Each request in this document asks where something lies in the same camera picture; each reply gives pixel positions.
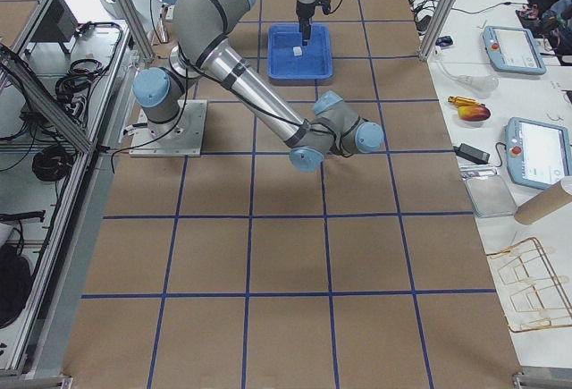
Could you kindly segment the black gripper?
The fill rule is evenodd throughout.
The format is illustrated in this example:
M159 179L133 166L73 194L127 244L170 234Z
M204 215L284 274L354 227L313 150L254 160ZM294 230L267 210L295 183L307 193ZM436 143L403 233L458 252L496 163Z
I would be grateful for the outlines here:
M315 14L315 2L309 4L297 2L296 14L299 21L299 32L301 33L301 45L307 46L311 39L311 21Z

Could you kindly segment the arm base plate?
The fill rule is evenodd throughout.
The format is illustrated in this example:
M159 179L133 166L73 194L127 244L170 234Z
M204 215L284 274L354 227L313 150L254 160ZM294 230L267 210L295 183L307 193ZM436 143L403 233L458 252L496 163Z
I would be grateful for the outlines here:
M145 126L134 131L130 156L201 156L208 102L205 99L180 99L178 104L183 109L181 117L166 124L150 123L144 111L139 110L138 122Z

